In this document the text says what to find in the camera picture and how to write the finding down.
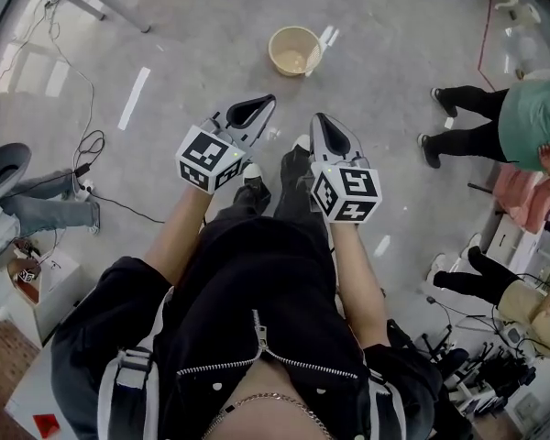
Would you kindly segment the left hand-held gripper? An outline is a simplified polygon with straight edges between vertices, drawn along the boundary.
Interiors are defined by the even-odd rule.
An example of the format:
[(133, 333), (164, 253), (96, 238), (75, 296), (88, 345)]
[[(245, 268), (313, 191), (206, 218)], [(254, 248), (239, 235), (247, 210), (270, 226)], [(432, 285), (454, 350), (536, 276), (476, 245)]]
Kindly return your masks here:
[(234, 180), (275, 107), (276, 98), (265, 94), (221, 108), (200, 126), (191, 126), (175, 154), (180, 177), (208, 194)]

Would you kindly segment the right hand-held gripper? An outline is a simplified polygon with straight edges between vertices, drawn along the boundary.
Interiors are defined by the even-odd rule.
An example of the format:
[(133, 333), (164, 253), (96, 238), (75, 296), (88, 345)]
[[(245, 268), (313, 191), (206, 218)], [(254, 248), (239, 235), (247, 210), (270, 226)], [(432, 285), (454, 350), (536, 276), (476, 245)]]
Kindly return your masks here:
[[(312, 210), (327, 223), (366, 223), (380, 206), (382, 192), (377, 170), (363, 158), (357, 136), (325, 113), (311, 121), (314, 176)], [(325, 161), (325, 158), (353, 158)]]

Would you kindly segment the beige plastic basket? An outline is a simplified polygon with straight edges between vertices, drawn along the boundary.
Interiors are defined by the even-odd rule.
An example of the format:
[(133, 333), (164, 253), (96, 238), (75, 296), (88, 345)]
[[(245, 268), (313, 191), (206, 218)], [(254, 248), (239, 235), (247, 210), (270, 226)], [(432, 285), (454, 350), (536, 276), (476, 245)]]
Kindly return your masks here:
[(282, 27), (270, 38), (268, 54), (275, 69), (287, 77), (306, 75), (320, 63), (323, 47), (308, 28)]

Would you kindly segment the person's right forearm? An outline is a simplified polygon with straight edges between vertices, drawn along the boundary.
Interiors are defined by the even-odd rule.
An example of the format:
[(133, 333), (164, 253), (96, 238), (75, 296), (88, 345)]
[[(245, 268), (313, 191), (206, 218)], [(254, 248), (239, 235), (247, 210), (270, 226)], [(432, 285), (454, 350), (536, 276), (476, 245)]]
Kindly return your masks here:
[(353, 224), (331, 224), (339, 296), (345, 317), (361, 348), (388, 347), (385, 297)]

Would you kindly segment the person's left forearm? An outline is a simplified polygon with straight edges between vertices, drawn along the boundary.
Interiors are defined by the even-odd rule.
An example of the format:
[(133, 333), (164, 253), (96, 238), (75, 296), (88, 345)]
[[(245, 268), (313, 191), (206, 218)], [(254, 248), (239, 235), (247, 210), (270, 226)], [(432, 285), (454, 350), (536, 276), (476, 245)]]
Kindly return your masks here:
[(186, 271), (212, 199), (211, 194), (187, 186), (143, 258), (173, 286)]

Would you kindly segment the person's black trousers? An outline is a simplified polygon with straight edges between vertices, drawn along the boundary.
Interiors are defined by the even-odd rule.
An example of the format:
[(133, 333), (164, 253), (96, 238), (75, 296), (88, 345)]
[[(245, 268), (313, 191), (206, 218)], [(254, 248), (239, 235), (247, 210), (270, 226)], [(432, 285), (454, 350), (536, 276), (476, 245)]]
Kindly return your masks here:
[[(286, 153), (280, 164), (281, 193), (273, 218), (309, 226), (322, 235), (327, 234), (320, 213), (312, 211), (308, 178), (311, 174), (309, 153), (301, 148)], [(262, 217), (270, 204), (271, 194), (262, 181), (244, 184), (236, 191), (233, 203), (222, 209), (218, 220), (238, 220)]]

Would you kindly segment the person's black zip jacket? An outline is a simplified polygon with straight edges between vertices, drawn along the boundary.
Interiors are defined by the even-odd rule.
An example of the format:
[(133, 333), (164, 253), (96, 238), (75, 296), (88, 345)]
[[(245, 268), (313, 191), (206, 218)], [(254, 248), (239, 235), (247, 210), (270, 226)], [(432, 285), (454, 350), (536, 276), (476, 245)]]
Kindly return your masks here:
[(270, 217), (210, 223), (182, 281), (123, 257), (60, 326), (51, 384), (80, 440), (98, 440), (106, 366), (156, 318), (159, 440), (202, 440), (248, 369), (277, 361), (335, 440), (426, 440), (440, 377), (421, 357), (360, 348), (336, 309), (327, 240)]

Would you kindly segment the pink cloth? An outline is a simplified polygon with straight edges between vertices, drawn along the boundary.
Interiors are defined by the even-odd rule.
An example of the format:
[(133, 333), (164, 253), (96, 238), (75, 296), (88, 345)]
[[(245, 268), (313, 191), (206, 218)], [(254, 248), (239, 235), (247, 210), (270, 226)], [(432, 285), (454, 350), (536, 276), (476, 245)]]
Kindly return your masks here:
[(537, 234), (545, 224), (550, 211), (550, 178), (546, 174), (501, 164), (493, 195), (523, 230)]

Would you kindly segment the plain white cardboard box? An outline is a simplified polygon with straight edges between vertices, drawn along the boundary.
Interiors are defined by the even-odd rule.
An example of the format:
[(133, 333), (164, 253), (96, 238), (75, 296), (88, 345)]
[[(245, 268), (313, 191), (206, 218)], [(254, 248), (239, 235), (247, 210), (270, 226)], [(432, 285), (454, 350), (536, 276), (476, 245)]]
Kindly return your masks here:
[(496, 210), (487, 222), (480, 241), (483, 252), (514, 274), (526, 274), (550, 267), (544, 248), (543, 226), (531, 233), (517, 225), (508, 214)]

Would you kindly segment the black office chair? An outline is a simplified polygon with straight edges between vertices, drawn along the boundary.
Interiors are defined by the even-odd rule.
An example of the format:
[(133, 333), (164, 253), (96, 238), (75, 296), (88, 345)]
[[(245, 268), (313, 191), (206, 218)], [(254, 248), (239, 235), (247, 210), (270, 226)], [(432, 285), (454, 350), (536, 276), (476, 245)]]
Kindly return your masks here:
[(454, 375), (468, 360), (469, 353), (464, 348), (440, 349), (437, 347), (432, 348), (431, 346), (419, 348), (393, 319), (388, 320), (387, 330), (390, 343), (393, 347), (406, 347), (410, 352), (433, 363), (443, 380), (447, 380)]

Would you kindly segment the white printed cardboard box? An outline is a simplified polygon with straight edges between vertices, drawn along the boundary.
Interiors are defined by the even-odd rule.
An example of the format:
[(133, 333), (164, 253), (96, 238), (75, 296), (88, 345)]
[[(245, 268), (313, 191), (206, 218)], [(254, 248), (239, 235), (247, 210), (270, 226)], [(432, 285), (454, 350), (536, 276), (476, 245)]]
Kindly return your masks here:
[(42, 261), (35, 308), (42, 344), (83, 298), (82, 275), (80, 265), (58, 247)]

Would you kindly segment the black metal equipment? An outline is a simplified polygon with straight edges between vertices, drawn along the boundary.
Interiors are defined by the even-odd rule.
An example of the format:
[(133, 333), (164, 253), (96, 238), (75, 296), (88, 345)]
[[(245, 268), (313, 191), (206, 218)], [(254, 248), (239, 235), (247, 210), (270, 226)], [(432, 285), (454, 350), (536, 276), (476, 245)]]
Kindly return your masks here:
[(484, 343), (476, 356), (445, 380), (447, 399), (466, 417), (502, 411), (522, 386), (535, 380), (536, 368), (507, 348)]

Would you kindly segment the red paper piece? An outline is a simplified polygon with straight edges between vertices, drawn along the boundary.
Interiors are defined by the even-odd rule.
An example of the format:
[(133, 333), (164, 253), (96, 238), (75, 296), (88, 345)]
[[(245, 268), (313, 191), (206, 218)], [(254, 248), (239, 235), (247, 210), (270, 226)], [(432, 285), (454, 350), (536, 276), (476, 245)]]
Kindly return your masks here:
[(49, 440), (61, 431), (60, 424), (53, 413), (33, 414), (32, 419), (41, 440)]

